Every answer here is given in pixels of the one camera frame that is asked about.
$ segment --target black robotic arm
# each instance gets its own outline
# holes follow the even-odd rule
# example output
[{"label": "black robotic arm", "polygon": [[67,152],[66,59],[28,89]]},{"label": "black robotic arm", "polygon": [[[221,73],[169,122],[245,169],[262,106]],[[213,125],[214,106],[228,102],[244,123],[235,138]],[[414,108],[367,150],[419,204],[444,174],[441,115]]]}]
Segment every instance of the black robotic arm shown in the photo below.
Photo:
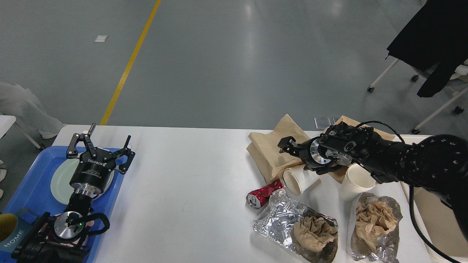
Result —
[{"label": "black robotic arm", "polygon": [[384,140],[372,127],[330,126],[319,137],[297,144],[282,138],[280,152],[301,158],[305,169],[325,174],[353,162],[378,183],[403,181],[437,195],[450,207],[468,240],[468,142],[448,134],[430,136],[418,144]]}]

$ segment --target blue tray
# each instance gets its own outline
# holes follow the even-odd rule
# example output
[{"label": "blue tray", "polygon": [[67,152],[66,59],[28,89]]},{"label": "blue tray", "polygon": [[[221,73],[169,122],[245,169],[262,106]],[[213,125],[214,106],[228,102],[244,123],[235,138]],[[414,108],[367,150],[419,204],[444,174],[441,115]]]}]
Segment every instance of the blue tray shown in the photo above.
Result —
[{"label": "blue tray", "polygon": [[[27,207],[34,213],[42,215],[44,212],[50,212],[51,215],[63,213],[66,205],[57,201],[51,193],[51,180],[57,168],[66,160],[66,146],[52,146],[43,150],[34,160],[31,168],[25,175],[20,186],[15,194],[11,197],[4,213],[16,213],[21,208]],[[84,147],[77,147],[78,152],[84,152]],[[126,161],[126,156],[117,160],[117,165]],[[105,192],[99,199],[95,200],[91,207],[95,212],[102,212],[110,218],[112,209],[114,208],[117,194],[122,185],[124,176],[119,172],[114,172],[114,178],[107,192]],[[32,217],[24,218],[30,223],[34,220]],[[103,223],[94,224],[91,230],[101,229]],[[99,243],[102,235],[91,236],[88,238],[87,246],[91,246],[91,251],[83,262],[92,263],[96,257]],[[16,262],[11,258],[11,254],[0,251],[1,262]]]}]

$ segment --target gray floor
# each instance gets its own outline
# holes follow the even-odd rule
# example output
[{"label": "gray floor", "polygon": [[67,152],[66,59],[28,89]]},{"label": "gray floor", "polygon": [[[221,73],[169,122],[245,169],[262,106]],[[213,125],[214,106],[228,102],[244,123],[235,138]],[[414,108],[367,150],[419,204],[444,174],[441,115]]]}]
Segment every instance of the gray floor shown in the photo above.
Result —
[{"label": "gray floor", "polygon": [[[30,88],[68,124],[99,122],[153,8],[142,1],[0,2],[0,79]],[[401,133],[447,101],[386,47],[419,0],[162,0],[110,125],[272,129],[286,113],[380,120]],[[109,35],[94,43],[97,35]],[[466,113],[447,109],[422,130],[467,138]],[[9,167],[3,209],[36,150],[15,130],[0,140]]]}]

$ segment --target yellow mug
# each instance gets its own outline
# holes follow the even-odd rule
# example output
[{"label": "yellow mug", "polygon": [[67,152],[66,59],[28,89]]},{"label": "yellow mug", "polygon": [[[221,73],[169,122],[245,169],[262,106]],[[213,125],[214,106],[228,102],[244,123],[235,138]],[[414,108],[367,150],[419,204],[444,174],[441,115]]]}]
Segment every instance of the yellow mug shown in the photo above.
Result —
[{"label": "yellow mug", "polygon": [[16,214],[0,214],[0,251],[13,253],[20,241],[32,229],[32,225],[21,218],[25,212],[31,211],[22,208]]}]

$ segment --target black jacket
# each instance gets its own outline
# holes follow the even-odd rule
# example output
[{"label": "black jacket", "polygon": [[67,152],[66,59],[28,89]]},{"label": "black jacket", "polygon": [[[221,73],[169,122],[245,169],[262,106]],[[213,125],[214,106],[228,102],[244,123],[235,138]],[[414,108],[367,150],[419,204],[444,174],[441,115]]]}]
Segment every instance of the black jacket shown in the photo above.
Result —
[{"label": "black jacket", "polygon": [[432,97],[468,59],[468,0],[428,0],[388,46],[388,54],[426,71],[439,62],[417,95]]}]

